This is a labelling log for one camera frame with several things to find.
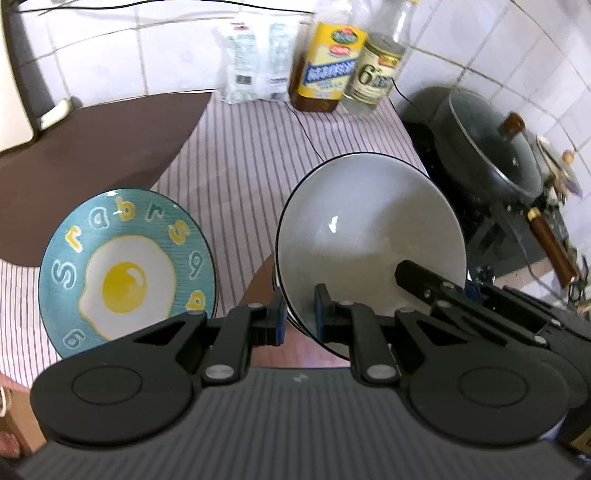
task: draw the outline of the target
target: blue plate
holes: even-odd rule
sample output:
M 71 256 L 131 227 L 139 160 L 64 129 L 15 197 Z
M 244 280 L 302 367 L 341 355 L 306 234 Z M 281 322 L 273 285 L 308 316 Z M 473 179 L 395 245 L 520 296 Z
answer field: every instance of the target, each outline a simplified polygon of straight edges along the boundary
M 215 269 L 201 230 L 149 190 L 84 202 L 53 234 L 41 263 L 41 317 L 62 357 L 186 310 L 211 317 L 215 304 Z

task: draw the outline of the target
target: bottle label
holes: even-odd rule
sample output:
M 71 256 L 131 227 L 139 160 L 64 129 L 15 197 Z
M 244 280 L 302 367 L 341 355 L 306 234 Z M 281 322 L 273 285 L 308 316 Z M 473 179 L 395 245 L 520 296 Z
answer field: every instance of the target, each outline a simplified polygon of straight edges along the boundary
M 351 78 L 351 96 L 370 105 L 378 103 L 394 85 L 392 77 L 401 58 L 401 55 L 382 50 L 369 41 L 365 42 Z
M 355 27 L 319 23 L 297 92 L 306 98 L 340 100 L 366 37 Z

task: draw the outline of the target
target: vinegar bottle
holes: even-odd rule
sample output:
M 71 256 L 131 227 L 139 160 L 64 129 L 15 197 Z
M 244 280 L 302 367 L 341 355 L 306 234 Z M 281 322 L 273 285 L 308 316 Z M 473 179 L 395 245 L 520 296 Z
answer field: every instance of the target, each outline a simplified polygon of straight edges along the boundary
M 367 36 L 369 0 L 321 0 L 306 51 L 296 60 L 291 104 L 301 112 L 332 112 Z
M 394 74 L 410 43 L 410 25 L 419 0 L 384 0 L 345 88 L 343 106 L 368 115 L 394 86 Z

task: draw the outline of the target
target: egg yolk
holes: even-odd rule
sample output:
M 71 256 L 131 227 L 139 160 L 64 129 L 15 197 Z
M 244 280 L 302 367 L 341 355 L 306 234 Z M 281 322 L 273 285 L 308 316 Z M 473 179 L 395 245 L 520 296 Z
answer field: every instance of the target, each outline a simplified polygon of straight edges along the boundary
M 128 313 L 142 305 L 148 286 L 144 270 L 131 262 L 112 267 L 103 281 L 103 302 L 115 313 Z

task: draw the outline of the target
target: fried egg design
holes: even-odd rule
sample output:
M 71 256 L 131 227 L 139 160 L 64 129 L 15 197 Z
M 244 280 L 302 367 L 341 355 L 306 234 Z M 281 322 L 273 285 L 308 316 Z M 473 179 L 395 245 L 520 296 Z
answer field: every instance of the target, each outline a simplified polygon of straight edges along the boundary
M 175 292 L 174 267 L 160 246 L 124 235 L 91 255 L 78 310 L 99 335 L 114 340 L 168 318 Z

